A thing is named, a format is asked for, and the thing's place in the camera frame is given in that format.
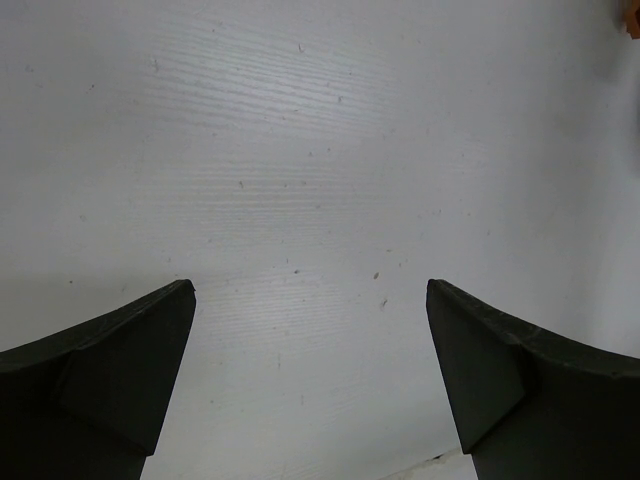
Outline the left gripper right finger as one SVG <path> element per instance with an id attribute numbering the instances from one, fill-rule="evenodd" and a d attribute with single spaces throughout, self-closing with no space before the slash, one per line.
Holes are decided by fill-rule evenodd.
<path id="1" fill-rule="evenodd" d="M 497 310 L 445 280 L 426 310 L 480 479 L 636 479 L 639 361 Z"/>

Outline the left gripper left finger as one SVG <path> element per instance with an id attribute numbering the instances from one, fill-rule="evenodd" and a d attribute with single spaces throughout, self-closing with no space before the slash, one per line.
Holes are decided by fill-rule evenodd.
<path id="1" fill-rule="evenodd" d="M 155 453 L 196 309 L 176 280 L 1 354 L 4 479 L 138 479 Z"/>

